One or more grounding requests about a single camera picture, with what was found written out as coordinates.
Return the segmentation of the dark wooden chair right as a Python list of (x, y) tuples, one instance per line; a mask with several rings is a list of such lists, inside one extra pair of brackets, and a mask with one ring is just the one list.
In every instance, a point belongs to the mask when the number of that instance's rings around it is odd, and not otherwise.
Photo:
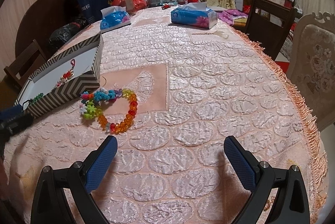
[(251, 0), (245, 33), (249, 40), (259, 42), (263, 52), (275, 60), (296, 15), (294, 7), (288, 9), (269, 0)]

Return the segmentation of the blue tissue pack far right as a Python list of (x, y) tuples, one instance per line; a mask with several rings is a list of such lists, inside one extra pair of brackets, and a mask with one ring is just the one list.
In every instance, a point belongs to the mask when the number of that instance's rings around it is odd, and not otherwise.
[(171, 22), (205, 29), (212, 29), (218, 22), (218, 15), (207, 7), (206, 2), (178, 5), (171, 11)]

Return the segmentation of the red plastic bag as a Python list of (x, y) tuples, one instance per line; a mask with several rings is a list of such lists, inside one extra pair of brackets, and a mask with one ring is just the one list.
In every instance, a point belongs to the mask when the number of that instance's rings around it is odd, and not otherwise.
[(125, 7), (127, 11), (139, 11), (147, 8), (146, 0), (113, 0), (111, 5)]

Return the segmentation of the blue tissue pack near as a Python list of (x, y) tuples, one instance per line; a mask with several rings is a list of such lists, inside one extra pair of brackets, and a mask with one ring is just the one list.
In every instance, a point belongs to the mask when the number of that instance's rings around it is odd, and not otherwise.
[(131, 17), (125, 7), (110, 6), (101, 10), (101, 33), (106, 33), (131, 24)]

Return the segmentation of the black plastic bag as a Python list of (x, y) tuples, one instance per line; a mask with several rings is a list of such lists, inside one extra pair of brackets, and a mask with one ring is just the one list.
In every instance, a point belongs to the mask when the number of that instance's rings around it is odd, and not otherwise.
[(87, 21), (77, 19), (75, 22), (71, 22), (58, 28), (51, 34), (48, 40), (48, 46), (53, 50), (60, 49), (65, 43), (67, 43), (87, 25)]

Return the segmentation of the striped black white tray box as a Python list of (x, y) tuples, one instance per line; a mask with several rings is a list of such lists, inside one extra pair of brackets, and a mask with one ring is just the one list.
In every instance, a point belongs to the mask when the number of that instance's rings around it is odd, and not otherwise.
[(100, 86), (101, 34), (96, 34), (54, 56), (23, 85), (15, 105), (38, 118)]

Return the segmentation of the red chinese knot tassel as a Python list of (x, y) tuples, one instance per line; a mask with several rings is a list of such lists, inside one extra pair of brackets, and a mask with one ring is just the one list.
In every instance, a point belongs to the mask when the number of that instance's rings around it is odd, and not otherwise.
[(69, 81), (70, 79), (72, 79), (72, 77), (74, 76), (74, 72), (73, 71), (74, 71), (74, 67), (76, 65), (76, 60), (72, 59), (70, 61), (70, 64), (71, 64), (71, 68), (60, 77), (60, 79), (56, 83), (54, 89), (57, 89), (57, 88), (61, 87), (62, 85), (64, 85), (65, 83), (67, 83), (67, 81)]

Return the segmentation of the round dark wooden tabletop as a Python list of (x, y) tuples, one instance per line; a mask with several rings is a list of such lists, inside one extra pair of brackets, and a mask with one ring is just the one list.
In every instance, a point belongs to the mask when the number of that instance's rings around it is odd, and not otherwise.
[(15, 56), (18, 57), (33, 40), (47, 57), (55, 52), (55, 47), (49, 43), (51, 34), (70, 23), (73, 8), (69, 0), (37, 0), (26, 11), (17, 31)]

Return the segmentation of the dark blue paper bag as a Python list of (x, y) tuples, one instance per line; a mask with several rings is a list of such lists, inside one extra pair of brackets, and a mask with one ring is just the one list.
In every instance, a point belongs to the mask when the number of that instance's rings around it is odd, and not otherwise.
[(101, 10), (111, 6), (113, 0), (79, 0), (81, 11), (88, 24), (100, 21), (103, 16)]

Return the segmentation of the white ornate upholstered chair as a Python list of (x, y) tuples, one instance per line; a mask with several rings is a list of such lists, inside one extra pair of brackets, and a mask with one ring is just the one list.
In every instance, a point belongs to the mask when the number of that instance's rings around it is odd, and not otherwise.
[(334, 123), (334, 14), (312, 13), (298, 21), (287, 76), (317, 117), (318, 129)]

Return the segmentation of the pink embossed tablecloth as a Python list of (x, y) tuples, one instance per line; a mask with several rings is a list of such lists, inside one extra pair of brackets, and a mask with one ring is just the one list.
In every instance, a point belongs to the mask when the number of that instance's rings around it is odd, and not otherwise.
[(111, 223), (231, 223), (246, 191), (223, 149), (235, 136), (258, 160), (299, 166), (311, 222), (326, 200), (326, 153), (297, 89), (261, 48), (224, 23), (173, 25), (146, 9), (104, 33), (101, 85), (138, 98), (133, 126), (93, 197)]

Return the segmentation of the dark wooden chair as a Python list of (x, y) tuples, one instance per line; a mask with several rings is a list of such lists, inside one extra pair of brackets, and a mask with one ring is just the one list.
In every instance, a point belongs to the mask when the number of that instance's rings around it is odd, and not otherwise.
[(32, 43), (21, 52), (15, 61), (4, 68), (4, 72), (11, 83), (21, 89), (29, 76), (46, 61), (45, 53), (37, 41), (33, 39)]
[(288, 9), (269, 0), (251, 0), (245, 33), (249, 40), (259, 42), (263, 52), (275, 60), (296, 15), (294, 7)]

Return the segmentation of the dark wooden chair left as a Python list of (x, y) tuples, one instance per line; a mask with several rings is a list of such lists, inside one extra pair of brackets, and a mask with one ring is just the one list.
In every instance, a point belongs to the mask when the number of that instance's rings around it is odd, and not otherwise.
[(32, 43), (21, 52), (15, 61), (4, 68), (4, 72), (11, 83), (21, 89), (29, 76), (46, 61), (45, 53), (37, 41), (33, 39)]

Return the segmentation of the blue tissue pack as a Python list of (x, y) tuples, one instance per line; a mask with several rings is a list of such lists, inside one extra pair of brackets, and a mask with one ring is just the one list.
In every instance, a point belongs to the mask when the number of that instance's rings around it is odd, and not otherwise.
[(101, 10), (101, 33), (106, 33), (131, 24), (131, 17), (125, 7), (110, 6)]
[(206, 2), (178, 5), (171, 11), (171, 22), (205, 29), (212, 29), (218, 22), (218, 15), (207, 7)]

